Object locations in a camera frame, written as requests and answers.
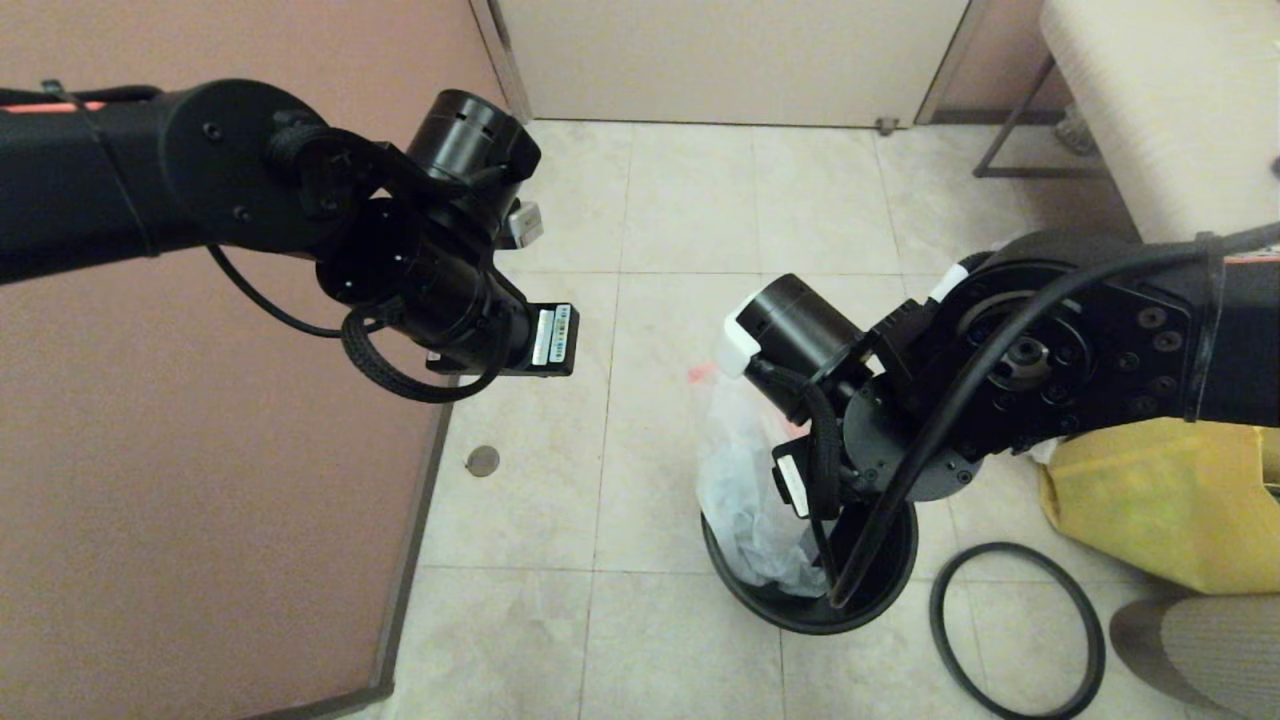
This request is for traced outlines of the white cartoon-print plastic bag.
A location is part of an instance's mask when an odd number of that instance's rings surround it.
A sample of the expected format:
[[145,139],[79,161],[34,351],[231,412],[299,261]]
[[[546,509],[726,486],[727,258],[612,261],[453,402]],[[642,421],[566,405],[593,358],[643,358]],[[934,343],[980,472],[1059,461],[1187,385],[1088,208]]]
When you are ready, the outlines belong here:
[[773,448],[803,438],[808,428],[786,420],[749,380],[712,363],[695,366],[687,379],[701,414],[696,497],[731,579],[750,589],[822,597],[828,582],[815,564],[812,528],[773,478]]

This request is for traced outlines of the black round trash bin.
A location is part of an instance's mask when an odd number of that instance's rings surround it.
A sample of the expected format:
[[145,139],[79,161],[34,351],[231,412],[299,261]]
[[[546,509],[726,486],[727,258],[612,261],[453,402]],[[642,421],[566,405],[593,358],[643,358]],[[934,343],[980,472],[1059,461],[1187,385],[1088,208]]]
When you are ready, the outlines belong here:
[[804,635],[852,632],[888,611],[910,580],[919,548],[916,510],[905,503],[855,594],[835,609],[824,594],[800,597],[782,592],[776,583],[750,585],[736,579],[707,520],[701,520],[701,534],[716,574],[745,609],[771,625]]

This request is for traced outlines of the yellow fabric tote bag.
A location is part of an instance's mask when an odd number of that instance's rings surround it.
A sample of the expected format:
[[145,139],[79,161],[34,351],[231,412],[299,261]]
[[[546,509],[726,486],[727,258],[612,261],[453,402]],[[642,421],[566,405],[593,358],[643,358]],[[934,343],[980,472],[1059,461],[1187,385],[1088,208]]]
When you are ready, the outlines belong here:
[[1156,419],[1060,443],[1061,534],[1202,594],[1280,594],[1280,428]]

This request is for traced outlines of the small clear plastic item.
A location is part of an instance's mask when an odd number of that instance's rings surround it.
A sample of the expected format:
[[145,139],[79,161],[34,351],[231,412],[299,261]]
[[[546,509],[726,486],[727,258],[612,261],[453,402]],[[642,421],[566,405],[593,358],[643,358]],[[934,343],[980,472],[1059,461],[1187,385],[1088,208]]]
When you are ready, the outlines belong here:
[[1052,136],[1064,149],[1079,158],[1094,156],[1098,152],[1091,128],[1075,102],[1064,108],[1062,118],[1052,128]]

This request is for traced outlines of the beige door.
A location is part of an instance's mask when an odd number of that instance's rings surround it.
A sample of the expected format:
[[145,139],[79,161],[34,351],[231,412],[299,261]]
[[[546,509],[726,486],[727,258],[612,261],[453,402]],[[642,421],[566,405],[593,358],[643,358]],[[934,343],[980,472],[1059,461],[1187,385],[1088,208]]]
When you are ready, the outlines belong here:
[[539,119],[913,124],[972,0],[497,0]]

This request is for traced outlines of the grey ribbed cylinder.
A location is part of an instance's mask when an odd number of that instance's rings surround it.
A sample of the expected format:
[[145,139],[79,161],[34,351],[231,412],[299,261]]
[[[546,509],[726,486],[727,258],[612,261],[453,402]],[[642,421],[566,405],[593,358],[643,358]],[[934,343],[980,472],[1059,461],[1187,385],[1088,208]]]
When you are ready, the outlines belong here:
[[1280,594],[1138,600],[1110,619],[1123,664],[1156,691],[1244,720],[1280,720]]

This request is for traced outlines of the white wood-grain table top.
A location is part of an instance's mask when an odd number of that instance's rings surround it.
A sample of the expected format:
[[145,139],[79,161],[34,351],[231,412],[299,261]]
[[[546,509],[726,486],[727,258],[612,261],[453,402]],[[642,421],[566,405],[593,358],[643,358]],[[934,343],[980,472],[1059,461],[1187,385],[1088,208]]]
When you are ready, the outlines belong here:
[[1280,222],[1280,0],[1044,0],[1039,31],[1144,241]]

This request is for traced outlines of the dark metal table frame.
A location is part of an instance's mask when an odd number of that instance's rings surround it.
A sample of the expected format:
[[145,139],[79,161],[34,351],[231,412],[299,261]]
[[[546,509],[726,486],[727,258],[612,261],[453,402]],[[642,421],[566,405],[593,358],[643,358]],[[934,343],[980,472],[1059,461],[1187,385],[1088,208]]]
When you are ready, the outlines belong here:
[[1018,104],[1005,117],[992,143],[983,152],[979,161],[972,170],[977,179],[1015,179],[1015,181],[1076,181],[1076,179],[1103,179],[1108,172],[1102,167],[996,167],[995,160],[1012,132],[1021,124],[1023,117],[1028,113],[1036,96],[1043,88],[1050,74],[1056,68],[1056,60],[1050,54],[1033,76],[1028,91]]

